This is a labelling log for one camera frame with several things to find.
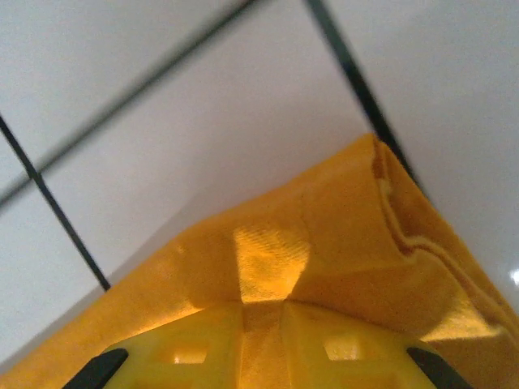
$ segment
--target grout line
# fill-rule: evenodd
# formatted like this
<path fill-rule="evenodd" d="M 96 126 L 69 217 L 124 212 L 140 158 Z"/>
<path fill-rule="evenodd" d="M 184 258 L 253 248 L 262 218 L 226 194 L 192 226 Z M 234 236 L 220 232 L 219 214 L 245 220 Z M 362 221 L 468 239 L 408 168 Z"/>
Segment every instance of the grout line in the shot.
<path fill-rule="evenodd" d="M 409 165 L 404 152 L 398 144 L 397 138 L 389 127 L 382 110 L 376 103 L 374 95 L 367 85 L 366 79 L 358 68 L 345 40 L 341 37 L 327 6 L 322 0 L 305 0 L 305 3 L 308 5 L 315 22 L 319 25 L 324 38 L 328 42 L 330 49 L 333 51 L 336 60 L 339 62 L 350 86 L 353 88 L 364 113 L 367 115 L 367 118 L 371 123 L 373 131 L 382 142 L 388 145 L 395 156 L 397 156 L 402 166 L 404 166 L 405 171 L 413 181 L 420 186 L 413 169 Z"/>
<path fill-rule="evenodd" d="M 137 100 L 151 86 L 158 84 L 171 70 L 176 69 L 178 65 L 186 61 L 193 53 L 200 49 L 204 44 L 214 38 L 217 33 L 221 32 L 225 27 L 234 22 L 239 16 L 245 13 L 251 6 L 266 0 L 245 0 L 240 2 L 238 6 L 233 7 L 230 11 L 224 12 L 225 16 L 220 17 L 212 22 L 208 28 L 201 32 L 197 32 L 194 36 L 189 37 L 186 43 L 181 45 L 179 49 L 175 49 L 172 53 L 166 55 L 160 60 L 150 71 L 140 76 L 137 81 L 112 102 L 108 103 L 99 113 L 93 115 L 80 128 L 72 132 L 69 139 L 61 142 L 53 151 L 43 158 L 42 163 L 37 167 L 36 171 L 43 174 L 50 170 L 61 161 L 65 156 L 75 150 L 85 140 L 92 135 L 100 132 L 102 127 L 112 120 L 116 115 L 120 114 L 131 103 Z M 7 202 L 12 200 L 19 192 L 31 183 L 31 178 L 17 180 L 17 182 L 0 197 L 0 208 Z"/>
<path fill-rule="evenodd" d="M 97 266 L 96 261 L 94 261 L 94 258 L 90 255 L 88 252 L 86 246 L 83 244 L 83 241 L 81 241 L 81 238 L 77 234 L 77 232 L 74 230 L 74 227 L 72 227 L 71 222 L 68 220 L 68 218 L 65 215 L 65 212 L 61 209 L 56 199 L 53 197 L 52 193 L 50 192 L 49 188 L 45 184 L 45 181 L 43 180 L 43 177 L 40 173 L 34 169 L 34 166 L 32 165 L 32 162 L 29 160 L 27 154 L 22 149 L 20 144 L 18 143 L 18 140 L 16 140 L 16 137 L 13 135 L 7 124 L 4 122 L 2 116 L 0 115 L 0 129 L 2 130 L 3 135 L 6 137 L 7 142 L 11 145 L 13 151 L 16 153 L 16 156 L 22 163 L 22 165 L 25 168 L 25 171 L 27 172 L 27 175 L 33 180 L 38 189 L 40 190 L 41 194 L 49 204 L 49 206 L 52 208 L 52 211 L 54 212 L 54 215 L 58 218 L 59 222 L 61 223 L 62 227 L 65 229 L 67 235 L 72 240 L 72 242 L 75 245 L 75 248 L 79 251 L 79 253 L 83 256 L 84 261 L 94 274 L 94 276 L 97 278 L 99 283 L 101 284 L 101 287 L 107 291 L 110 289 L 110 284 L 108 280 L 106 279 L 105 275 Z"/>

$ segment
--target folded cloth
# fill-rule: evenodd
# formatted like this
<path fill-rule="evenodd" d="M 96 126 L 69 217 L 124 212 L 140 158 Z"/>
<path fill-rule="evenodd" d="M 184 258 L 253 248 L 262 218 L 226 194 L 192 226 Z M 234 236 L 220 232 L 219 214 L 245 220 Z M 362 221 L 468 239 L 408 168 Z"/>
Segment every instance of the folded cloth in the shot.
<path fill-rule="evenodd" d="M 189 228 L 0 378 L 58 388 L 109 345 L 243 301 L 242 387 L 290 387 L 285 299 L 411 334 L 476 388 L 519 387 L 519 319 L 388 148 L 365 135 Z"/>

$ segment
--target yellow plastic part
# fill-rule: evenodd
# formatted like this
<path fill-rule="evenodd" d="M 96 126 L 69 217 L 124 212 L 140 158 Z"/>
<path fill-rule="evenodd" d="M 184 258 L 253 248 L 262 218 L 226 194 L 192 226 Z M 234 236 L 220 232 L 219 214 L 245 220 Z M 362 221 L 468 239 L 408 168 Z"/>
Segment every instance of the yellow plastic part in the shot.
<path fill-rule="evenodd" d="M 406 353 L 434 350 L 408 336 L 288 301 L 279 328 L 293 389 L 435 389 Z M 238 388 L 242 338 L 240 303 L 181 318 L 108 348 L 129 356 L 105 389 Z"/>
<path fill-rule="evenodd" d="M 238 387 L 242 329 L 242 306 L 231 303 L 126 339 L 106 350 L 129 355 L 105 389 Z"/>
<path fill-rule="evenodd" d="M 281 330 L 293 389 L 435 389 L 406 353 L 434 350 L 408 336 L 293 302 Z"/>

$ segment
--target white surface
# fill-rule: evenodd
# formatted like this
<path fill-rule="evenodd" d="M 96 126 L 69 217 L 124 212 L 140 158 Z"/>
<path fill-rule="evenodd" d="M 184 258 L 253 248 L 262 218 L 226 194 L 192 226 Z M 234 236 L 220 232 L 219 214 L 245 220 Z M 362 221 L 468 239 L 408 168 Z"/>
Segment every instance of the white surface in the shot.
<path fill-rule="evenodd" d="M 24 174 L 24 167 L 16 158 L 11 146 L 0 134 L 0 197 L 6 190 L 10 189 L 10 184 Z"/>
<path fill-rule="evenodd" d="M 3 1 L 2 115 L 37 161 L 236 1 Z"/>
<path fill-rule="evenodd" d="M 0 247 L 3 370 L 7 358 L 99 286 L 35 187 L 0 210 Z"/>
<path fill-rule="evenodd" d="M 45 178 L 112 275 L 366 131 L 302 3 L 267 2 Z"/>
<path fill-rule="evenodd" d="M 328 3 L 433 203 L 519 312 L 519 2 Z"/>

